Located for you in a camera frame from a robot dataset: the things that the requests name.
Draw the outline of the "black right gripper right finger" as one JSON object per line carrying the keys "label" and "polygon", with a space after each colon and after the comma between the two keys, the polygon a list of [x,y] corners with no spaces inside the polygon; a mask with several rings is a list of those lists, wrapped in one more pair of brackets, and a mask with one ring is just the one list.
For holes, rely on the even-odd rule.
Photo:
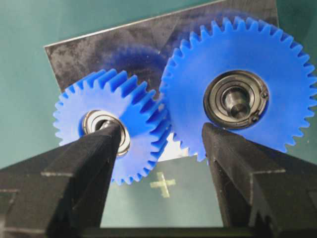
{"label": "black right gripper right finger", "polygon": [[316,237],[315,164],[211,123],[202,139],[223,225],[235,237]]}

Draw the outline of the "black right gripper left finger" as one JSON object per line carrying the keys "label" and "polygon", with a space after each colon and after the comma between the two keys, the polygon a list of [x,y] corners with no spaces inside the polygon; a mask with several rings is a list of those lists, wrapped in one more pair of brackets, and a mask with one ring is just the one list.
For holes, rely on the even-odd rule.
{"label": "black right gripper left finger", "polygon": [[1,237],[73,238],[99,226],[120,140],[110,123],[1,169]]}

